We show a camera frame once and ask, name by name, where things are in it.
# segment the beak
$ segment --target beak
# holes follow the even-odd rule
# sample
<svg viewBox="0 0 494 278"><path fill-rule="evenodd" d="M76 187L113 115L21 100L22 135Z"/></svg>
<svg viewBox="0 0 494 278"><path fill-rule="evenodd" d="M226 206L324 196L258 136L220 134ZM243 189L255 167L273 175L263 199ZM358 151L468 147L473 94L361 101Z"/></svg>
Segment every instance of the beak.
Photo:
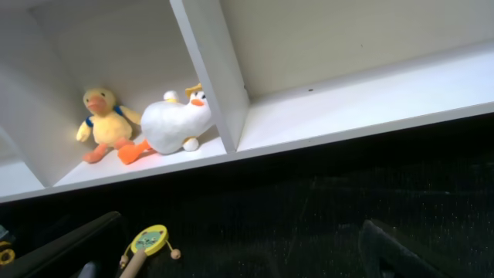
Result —
<svg viewBox="0 0 494 278"><path fill-rule="evenodd" d="M204 103L198 99L191 100L191 103L194 104L195 106L203 106L204 105Z"/></svg>
<svg viewBox="0 0 494 278"><path fill-rule="evenodd" d="M87 108L97 113L103 112L106 106L107 102L105 101L105 99L99 96L91 97L90 101L87 103Z"/></svg>

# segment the white duck plush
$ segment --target white duck plush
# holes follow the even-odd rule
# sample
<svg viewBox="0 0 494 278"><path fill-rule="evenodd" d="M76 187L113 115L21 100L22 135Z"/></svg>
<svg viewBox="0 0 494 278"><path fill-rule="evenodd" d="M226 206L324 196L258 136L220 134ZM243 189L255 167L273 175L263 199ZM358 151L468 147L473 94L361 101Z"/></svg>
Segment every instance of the white duck plush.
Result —
<svg viewBox="0 0 494 278"><path fill-rule="evenodd" d="M136 161L144 151L153 149L160 154L171 154L181 147L186 151L199 148L197 137L212 125L211 111L201 84L186 89L188 104L178 102L175 91L164 94L164 101L151 104L140 119L145 140L127 145L118 151L124 164Z"/></svg>

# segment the yellow arm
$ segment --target yellow arm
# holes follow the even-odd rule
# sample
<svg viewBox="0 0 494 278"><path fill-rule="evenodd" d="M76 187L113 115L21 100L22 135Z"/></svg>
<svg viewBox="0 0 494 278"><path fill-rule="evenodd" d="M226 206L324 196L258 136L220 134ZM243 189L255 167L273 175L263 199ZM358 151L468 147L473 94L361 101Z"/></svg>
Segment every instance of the yellow arm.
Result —
<svg viewBox="0 0 494 278"><path fill-rule="evenodd" d="M140 114L136 111L132 111L129 108L125 106L120 106L120 110L122 111L123 115L127 117L131 122L134 124L140 124Z"/></svg>
<svg viewBox="0 0 494 278"><path fill-rule="evenodd" d="M91 135L91 127L89 127L86 124L86 121L84 121L80 125L79 131L77 131L76 140L84 142L87 140L87 138L89 138L90 135Z"/></svg>

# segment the white pom-pom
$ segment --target white pom-pom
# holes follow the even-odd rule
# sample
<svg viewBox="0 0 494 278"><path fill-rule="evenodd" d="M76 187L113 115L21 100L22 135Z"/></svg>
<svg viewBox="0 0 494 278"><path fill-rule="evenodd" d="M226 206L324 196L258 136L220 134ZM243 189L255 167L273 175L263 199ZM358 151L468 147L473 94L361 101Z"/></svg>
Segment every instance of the white pom-pom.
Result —
<svg viewBox="0 0 494 278"><path fill-rule="evenodd" d="M177 91L167 91L163 95L164 100L178 100Z"/></svg>

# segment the yellow plush toy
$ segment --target yellow plush toy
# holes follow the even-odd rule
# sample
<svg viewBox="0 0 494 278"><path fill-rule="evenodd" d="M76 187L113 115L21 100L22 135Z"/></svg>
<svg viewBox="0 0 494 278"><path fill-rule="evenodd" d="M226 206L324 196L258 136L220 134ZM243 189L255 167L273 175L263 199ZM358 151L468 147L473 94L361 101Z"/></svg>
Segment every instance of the yellow plush toy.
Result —
<svg viewBox="0 0 494 278"><path fill-rule="evenodd" d="M83 156L88 163L101 160L107 152L107 148L121 147L134 144L130 140L132 127L124 116L135 124L140 124L140 114L123 106L117 106L117 101L112 92L102 88L88 90L84 94L84 104L93 116L89 116L79 127L76 139L84 142L93 135L98 147Z"/></svg>

